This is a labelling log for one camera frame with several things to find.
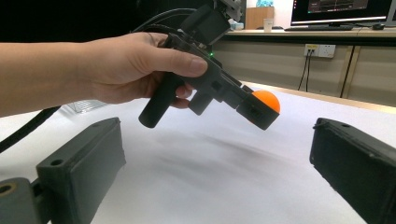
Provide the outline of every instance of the power socket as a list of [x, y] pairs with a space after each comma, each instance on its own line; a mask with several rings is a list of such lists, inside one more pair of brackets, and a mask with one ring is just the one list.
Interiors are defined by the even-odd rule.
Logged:
[[320, 45], [318, 50], [318, 57], [332, 58], [334, 57], [335, 45]]
[[335, 45], [305, 44], [304, 56], [332, 58], [334, 57]]
[[319, 45], [315, 45], [315, 44], [305, 45], [304, 56], [311, 55], [311, 57], [318, 57], [318, 53], [319, 53]]

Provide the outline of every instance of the grip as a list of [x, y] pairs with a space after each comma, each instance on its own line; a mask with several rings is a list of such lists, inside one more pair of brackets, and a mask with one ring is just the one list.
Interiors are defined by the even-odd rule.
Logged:
[[180, 77], [173, 73], [165, 73], [160, 86], [140, 114], [140, 122], [148, 128], [154, 128], [169, 105], [174, 102], [176, 89], [181, 85], [184, 85], [184, 81]]

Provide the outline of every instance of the black plastic housing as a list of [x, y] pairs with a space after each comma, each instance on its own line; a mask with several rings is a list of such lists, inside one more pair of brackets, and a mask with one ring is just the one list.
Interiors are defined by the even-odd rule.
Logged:
[[315, 169], [367, 223], [396, 223], [396, 148], [336, 120], [314, 129]]

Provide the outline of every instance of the white surface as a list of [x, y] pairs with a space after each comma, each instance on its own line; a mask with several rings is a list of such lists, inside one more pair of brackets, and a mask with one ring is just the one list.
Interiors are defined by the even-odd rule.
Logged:
[[[0, 179], [35, 166], [90, 124], [119, 117], [127, 164], [92, 223], [364, 223], [309, 163], [317, 118], [337, 119], [396, 146], [394, 115], [274, 92], [281, 115], [262, 131], [226, 104], [200, 117], [170, 108], [154, 129], [146, 100], [85, 114], [68, 107], [0, 155]], [[0, 139], [34, 113], [0, 119]]]

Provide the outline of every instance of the computer monitor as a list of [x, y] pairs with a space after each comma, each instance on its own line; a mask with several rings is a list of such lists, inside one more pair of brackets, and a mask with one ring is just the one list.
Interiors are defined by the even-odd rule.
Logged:
[[392, 0], [294, 0], [291, 26], [386, 21]]

